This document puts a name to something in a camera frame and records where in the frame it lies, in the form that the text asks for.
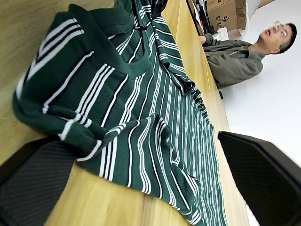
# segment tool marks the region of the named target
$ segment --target man's hand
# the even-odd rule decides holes
[[[199,39],[200,39],[202,45],[206,42],[206,37],[205,36],[200,36]]]

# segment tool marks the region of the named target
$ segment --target green striped sweater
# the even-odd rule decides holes
[[[148,0],[57,14],[13,109],[80,148],[91,173],[164,200],[192,225],[227,225],[213,126]]]

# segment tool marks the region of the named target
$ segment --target desk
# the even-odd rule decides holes
[[[11,97],[17,81],[34,58],[56,12],[69,3],[86,9],[109,8],[113,0],[0,0],[0,164],[24,143],[44,137],[13,116]],[[184,67],[202,92],[216,131],[228,130],[225,110],[199,43],[185,0],[170,0],[163,13],[179,46]],[[217,155],[229,226],[247,226],[245,203],[238,193],[219,142]],[[187,226],[167,203],[110,183],[73,165],[48,226]]]

